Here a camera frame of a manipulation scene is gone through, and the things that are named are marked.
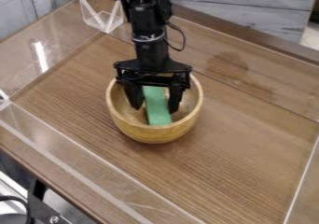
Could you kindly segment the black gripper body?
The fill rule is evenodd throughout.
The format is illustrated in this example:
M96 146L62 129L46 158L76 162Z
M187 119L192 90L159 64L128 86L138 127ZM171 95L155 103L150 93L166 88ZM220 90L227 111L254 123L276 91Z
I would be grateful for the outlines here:
M135 40L134 44L136 58L114 64L124 90L140 91L143 86L190 89L192 67L171 58L166 40Z

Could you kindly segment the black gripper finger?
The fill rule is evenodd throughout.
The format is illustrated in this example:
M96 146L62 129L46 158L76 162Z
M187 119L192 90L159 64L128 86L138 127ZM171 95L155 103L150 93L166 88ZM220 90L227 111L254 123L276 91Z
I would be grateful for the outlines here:
M131 106L135 109L140 109L144 100L142 85L124 81L123 89Z
M182 83L179 81L175 81L170 85L168 90L170 90L168 109L170 113L174 114L175 112L179 111L179 103L184 92Z

